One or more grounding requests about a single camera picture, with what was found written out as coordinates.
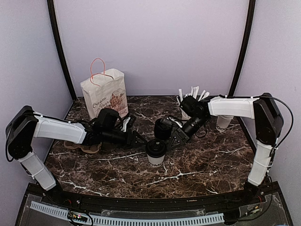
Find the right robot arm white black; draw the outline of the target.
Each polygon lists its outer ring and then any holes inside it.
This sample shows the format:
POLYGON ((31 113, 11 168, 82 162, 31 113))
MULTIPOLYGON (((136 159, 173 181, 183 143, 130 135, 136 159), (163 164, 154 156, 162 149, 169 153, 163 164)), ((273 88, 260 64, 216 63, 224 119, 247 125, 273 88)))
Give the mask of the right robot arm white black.
POLYGON ((180 125, 171 135, 167 148, 169 150, 184 146, 207 121, 216 116, 216 128, 228 127, 233 117, 254 120, 256 133, 256 152, 253 165, 248 176, 246 190, 240 193, 240 200, 250 204, 258 197, 256 187, 262 184, 272 162, 278 146, 284 125, 283 116, 276 102, 288 105, 273 97, 270 93, 263 93, 254 97, 229 97, 227 95, 208 96, 197 100, 192 96, 185 97, 180 102, 180 109, 190 119, 180 125))

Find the single black cup lid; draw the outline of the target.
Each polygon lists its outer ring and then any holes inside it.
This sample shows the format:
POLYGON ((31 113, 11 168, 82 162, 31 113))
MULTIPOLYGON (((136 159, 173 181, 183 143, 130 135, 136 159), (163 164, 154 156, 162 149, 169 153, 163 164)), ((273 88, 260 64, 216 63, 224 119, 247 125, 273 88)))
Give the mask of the single black cup lid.
POLYGON ((150 157, 159 158, 166 154, 167 148, 164 141, 153 139, 147 142, 145 151, 150 157))

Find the single white paper cup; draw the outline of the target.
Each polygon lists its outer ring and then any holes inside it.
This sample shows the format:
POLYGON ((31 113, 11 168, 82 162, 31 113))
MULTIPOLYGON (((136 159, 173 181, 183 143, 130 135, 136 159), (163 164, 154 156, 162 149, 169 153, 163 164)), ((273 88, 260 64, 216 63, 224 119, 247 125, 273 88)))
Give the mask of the single white paper cup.
POLYGON ((150 155, 147 155, 147 157, 148 157, 149 164, 152 167, 159 167, 162 165, 165 155, 162 155, 160 157, 151 157, 150 155))

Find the white paper takeout bag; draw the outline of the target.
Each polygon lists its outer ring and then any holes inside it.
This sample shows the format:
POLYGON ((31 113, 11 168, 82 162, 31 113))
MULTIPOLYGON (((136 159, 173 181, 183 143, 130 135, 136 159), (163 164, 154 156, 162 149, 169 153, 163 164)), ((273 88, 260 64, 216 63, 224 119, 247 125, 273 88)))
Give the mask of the white paper takeout bag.
POLYGON ((80 83, 90 119, 109 108, 123 118, 128 114, 125 75, 117 69, 104 69, 102 73, 90 73, 89 79, 80 83))

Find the brown pulp cup carrier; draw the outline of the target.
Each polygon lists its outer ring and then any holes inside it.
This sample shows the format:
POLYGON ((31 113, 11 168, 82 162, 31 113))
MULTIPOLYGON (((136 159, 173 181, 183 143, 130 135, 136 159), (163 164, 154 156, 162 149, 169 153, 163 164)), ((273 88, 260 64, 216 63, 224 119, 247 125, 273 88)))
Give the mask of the brown pulp cup carrier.
POLYGON ((100 143, 98 145, 87 146, 87 145, 82 145, 82 144, 75 144, 70 141, 64 141, 63 145, 67 149, 71 149, 71 150, 80 149, 84 153, 95 154, 100 151, 102 143, 100 143))

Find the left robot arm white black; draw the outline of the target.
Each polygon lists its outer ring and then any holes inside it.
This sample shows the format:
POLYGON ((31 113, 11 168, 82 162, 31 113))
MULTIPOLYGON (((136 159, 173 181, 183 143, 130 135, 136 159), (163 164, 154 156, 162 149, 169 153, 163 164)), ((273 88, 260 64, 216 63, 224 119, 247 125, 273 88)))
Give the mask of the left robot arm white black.
POLYGON ((147 141, 137 131, 129 129, 125 119, 113 109, 104 108, 90 121, 67 121, 35 112, 24 106, 5 130, 5 154, 8 162, 17 160, 56 205, 66 202, 55 176, 36 155, 34 138, 68 141, 83 146, 110 143, 123 148, 136 148, 147 141))

